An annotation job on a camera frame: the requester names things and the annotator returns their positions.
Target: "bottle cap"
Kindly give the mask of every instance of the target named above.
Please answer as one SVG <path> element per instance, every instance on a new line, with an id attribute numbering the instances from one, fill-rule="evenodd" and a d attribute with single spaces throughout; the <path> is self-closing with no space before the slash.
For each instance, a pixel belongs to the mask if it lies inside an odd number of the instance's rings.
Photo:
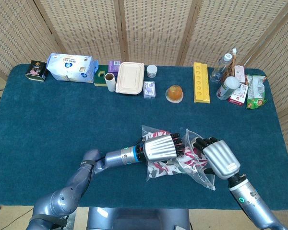
<path id="1" fill-rule="evenodd" d="M 228 62 L 228 61 L 230 61 L 232 59 L 232 55 L 227 53 L 227 54 L 224 55 L 223 59 L 224 59 L 224 61 Z"/>

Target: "snack package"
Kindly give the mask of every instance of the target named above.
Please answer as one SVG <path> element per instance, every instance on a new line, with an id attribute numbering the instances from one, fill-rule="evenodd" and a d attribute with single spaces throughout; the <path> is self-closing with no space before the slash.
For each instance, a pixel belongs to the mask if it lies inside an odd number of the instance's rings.
<path id="1" fill-rule="evenodd" d="M 91 56 L 50 54 L 47 69 L 58 81 L 93 83 L 98 60 L 93 60 Z"/>
<path id="2" fill-rule="evenodd" d="M 248 100 L 246 102 L 247 109 L 257 109 L 267 100 L 264 99 L 264 84 L 263 81 L 266 76 L 262 75 L 247 75 L 247 80 L 249 84 L 248 89 Z"/>
<path id="3" fill-rule="evenodd" d="M 148 126 L 142 126 L 142 137 L 145 141 L 166 134 L 169 134 L 169 132 Z M 196 137 L 200 136 L 186 129 L 186 134 L 182 138 L 182 143 L 185 146 L 183 155 L 169 161 L 148 161 L 146 180 L 148 181 L 151 178 L 165 175 L 183 173 L 189 175 L 193 180 L 204 187 L 215 190 L 215 176 L 204 173 L 204 169 L 210 168 L 207 159 L 200 151 L 194 149 L 190 144 L 190 140 Z"/>

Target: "table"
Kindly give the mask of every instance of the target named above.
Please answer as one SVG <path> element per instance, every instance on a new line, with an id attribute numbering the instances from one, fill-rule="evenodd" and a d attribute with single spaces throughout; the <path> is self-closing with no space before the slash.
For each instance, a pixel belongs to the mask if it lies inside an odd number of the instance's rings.
<path id="1" fill-rule="evenodd" d="M 24 76 L 27 68 L 11 71 L 0 103 L 0 204 L 33 205 L 65 185 L 86 151 L 132 146 L 146 125 L 224 139 L 241 162 L 240 172 L 271 209 L 288 209 L 288 154 L 267 81 L 268 102 L 247 110 L 217 99 L 219 85 L 212 83 L 211 103 L 194 103 L 191 67 L 159 66 L 154 99 L 51 75 L 33 81 Z M 179 104 L 165 98 L 173 84 L 184 92 Z M 227 181 L 216 178 L 215 185 L 209 190 L 187 175 L 146 182 L 146 165 L 139 163 L 96 175 L 80 206 L 239 209 Z"/>

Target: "plastic bag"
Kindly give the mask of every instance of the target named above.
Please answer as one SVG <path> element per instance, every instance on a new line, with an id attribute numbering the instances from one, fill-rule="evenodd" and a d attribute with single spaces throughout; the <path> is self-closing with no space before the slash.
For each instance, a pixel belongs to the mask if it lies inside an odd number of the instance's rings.
<path id="1" fill-rule="evenodd" d="M 142 137 L 144 141 L 169 134 L 165 130 L 142 126 Z M 193 149 L 190 141 L 196 137 L 201 137 L 198 134 L 186 129 L 186 134 L 182 138 L 182 143 L 185 146 L 184 155 L 168 161 L 147 162 L 147 178 L 157 178 L 165 175 L 175 175 L 179 173 L 187 174 L 197 183 L 204 187 L 215 190 L 215 176 L 205 174 L 204 169 L 210 168 L 207 159 L 200 151 Z"/>

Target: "food container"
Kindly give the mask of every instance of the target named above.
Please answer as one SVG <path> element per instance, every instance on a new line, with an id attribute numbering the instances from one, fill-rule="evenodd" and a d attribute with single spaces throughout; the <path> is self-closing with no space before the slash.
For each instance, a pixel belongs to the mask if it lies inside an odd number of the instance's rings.
<path id="1" fill-rule="evenodd" d="M 143 88 L 144 64 L 123 62 L 117 76 L 115 92 L 124 94 L 139 94 Z"/>

